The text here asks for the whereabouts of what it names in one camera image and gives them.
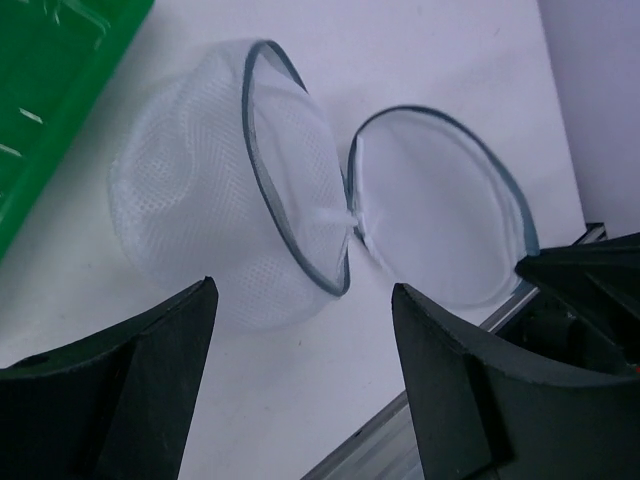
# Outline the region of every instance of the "mesh bag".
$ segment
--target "mesh bag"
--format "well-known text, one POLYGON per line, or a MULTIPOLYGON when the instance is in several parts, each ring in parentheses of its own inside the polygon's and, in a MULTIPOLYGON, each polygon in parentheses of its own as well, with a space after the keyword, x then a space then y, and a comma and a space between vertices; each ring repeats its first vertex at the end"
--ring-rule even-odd
POLYGON ((336 146, 273 42, 216 45, 157 88, 109 184, 130 260, 171 291, 212 276, 224 323, 301 321, 349 287, 336 146))

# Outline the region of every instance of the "circular mesh flap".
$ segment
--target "circular mesh flap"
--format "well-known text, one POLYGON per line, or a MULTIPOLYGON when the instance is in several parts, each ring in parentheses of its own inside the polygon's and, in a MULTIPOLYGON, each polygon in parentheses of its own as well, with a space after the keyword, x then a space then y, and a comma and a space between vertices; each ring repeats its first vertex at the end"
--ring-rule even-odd
POLYGON ((113 165, 110 202, 131 261, 172 291, 212 276, 223 322, 304 320, 349 286, 335 143, 273 42, 218 44, 157 89, 113 165))
POLYGON ((516 263, 538 250, 511 175, 462 124, 437 110, 381 112, 356 134, 349 200, 371 255, 399 283, 446 308, 506 299, 516 263))

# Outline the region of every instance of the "white tabletop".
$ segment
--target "white tabletop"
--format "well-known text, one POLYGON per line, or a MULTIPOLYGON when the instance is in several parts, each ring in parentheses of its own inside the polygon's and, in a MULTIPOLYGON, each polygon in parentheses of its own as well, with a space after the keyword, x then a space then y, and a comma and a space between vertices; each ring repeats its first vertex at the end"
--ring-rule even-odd
MULTIPOLYGON (((400 103, 458 117, 510 168, 541 243, 584 223, 535 0, 158 0, 0 268, 0 364, 77 340, 167 298, 126 261, 106 179, 141 88, 197 46, 268 37, 292 58, 344 157, 357 127, 400 103)), ((353 286, 317 318, 214 332, 181 479, 297 479, 403 386, 392 282, 353 242, 353 286)), ((490 309, 465 312, 478 323, 490 309)))

